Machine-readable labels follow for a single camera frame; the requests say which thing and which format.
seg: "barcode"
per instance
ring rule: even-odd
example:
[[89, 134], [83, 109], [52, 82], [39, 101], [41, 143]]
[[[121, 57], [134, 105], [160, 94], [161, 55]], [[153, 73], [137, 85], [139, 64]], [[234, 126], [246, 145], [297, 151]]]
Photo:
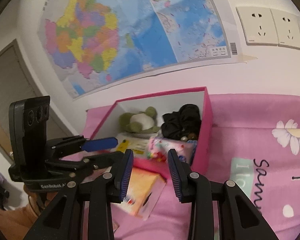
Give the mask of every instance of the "barcode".
[[238, 55], [237, 46], [236, 46], [235, 42], [231, 42], [230, 47], [231, 47], [232, 55]]

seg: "wall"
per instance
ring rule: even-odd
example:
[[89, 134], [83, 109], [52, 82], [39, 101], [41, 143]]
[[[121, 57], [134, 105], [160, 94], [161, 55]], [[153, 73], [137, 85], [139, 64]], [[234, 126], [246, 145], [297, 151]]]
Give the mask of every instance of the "wall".
[[[20, 0], [12, 0], [0, 15], [0, 51], [9, 45], [17, 37], [16, 22]], [[0, 172], [7, 181], [4, 188], [10, 192], [6, 208], [13, 209], [24, 206], [28, 202], [27, 194], [23, 192], [23, 184], [13, 182], [8, 174], [11, 161], [5, 157], [5, 153], [0, 149]]]
[[161, 74], [121, 84], [73, 101], [62, 87], [37, 37], [45, 0], [21, 0], [18, 31], [26, 63], [34, 70], [52, 101], [78, 132], [85, 110], [112, 104], [116, 99], [163, 90], [207, 86], [209, 93], [272, 93], [300, 95], [300, 51], [279, 47], [248, 47], [235, 6], [256, 5], [300, 15], [290, 0], [229, 0], [243, 52], [257, 57], [248, 63], [213, 65]]

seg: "snack package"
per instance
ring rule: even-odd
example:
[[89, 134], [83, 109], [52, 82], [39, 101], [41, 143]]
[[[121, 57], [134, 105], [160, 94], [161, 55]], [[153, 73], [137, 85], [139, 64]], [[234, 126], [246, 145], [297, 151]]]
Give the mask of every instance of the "snack package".
[[127, 196], [117, 207], [132, 216], [147, 220], [166, 185], [160, 174], [133, 168]]
[[197, 141], [183, 142], [167, 138], [151, 137], [147, 147], [147, 158], [158, 162], [166, 162], [168, 151], [175, 149], [179, 159], [190, 164], [196, 145]]

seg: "map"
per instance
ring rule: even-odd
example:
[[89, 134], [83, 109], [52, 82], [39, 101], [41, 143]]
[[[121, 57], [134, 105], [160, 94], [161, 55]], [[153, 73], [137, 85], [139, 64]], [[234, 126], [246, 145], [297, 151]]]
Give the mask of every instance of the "map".
[[231, 57], [213, 0], [49, 0], [38, 35], [73, 98], [158, 68]]

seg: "door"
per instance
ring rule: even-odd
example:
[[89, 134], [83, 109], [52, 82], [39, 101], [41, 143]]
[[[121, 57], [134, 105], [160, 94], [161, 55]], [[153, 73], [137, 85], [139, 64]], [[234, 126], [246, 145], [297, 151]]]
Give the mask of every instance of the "door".
[[[0, 52], [0, 146], [11, 152], [9, 135], [9, 105], [12, 102], [42, 96], [21, 57], [16, 41]], [[47, 121], [47, 139], [72, 136], [50, 109]]]

